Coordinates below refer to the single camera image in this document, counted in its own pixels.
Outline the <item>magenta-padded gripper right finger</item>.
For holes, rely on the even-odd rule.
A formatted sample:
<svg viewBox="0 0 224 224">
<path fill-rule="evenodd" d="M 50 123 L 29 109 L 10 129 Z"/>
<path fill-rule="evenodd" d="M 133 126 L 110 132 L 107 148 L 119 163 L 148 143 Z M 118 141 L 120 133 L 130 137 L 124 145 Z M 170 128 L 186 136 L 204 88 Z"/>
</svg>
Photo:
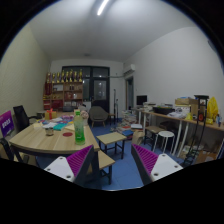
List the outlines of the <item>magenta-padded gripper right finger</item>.
<svg viewBox="0 0 224 224">
<path fill-rule="evenodd" d="M 148 185 L 182 169 L 182 166 L 167 154 L 157 155 L 140 145 L 132 144 L 131 154 L 143 185 Z"/>
</svg>

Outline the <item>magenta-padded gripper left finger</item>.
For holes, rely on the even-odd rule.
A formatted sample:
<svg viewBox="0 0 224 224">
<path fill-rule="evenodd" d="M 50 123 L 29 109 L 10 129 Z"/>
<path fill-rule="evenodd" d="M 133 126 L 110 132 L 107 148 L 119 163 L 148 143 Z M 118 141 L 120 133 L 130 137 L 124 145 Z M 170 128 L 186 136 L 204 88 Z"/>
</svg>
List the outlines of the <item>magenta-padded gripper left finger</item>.
<svg viewBox="0 0 224 224">
<path fill-rule="evenodd" d="M 78 186 L 85 187 L 89 166 L 92 166 L 92 177 L 95 180 L 95 188 L 99 188 L 100 172 L 98 158 L 94 152 L 93 145 L 89 145 L 68 157 L 59 156 L 45 168 L 45 171 L 75 183 Z"/>
</svg>

